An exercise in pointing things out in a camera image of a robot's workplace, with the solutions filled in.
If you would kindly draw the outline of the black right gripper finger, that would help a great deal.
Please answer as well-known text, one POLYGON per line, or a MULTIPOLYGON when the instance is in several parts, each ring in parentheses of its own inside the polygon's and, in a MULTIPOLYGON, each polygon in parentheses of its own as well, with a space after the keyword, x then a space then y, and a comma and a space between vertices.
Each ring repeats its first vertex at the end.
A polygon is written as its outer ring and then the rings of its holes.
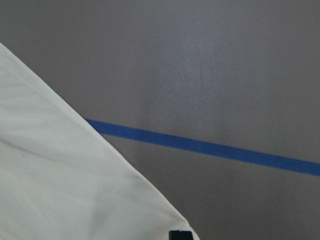
POLYGON ((193 240, 193 233, 189 230, 170 230, 169 240, 193 240))

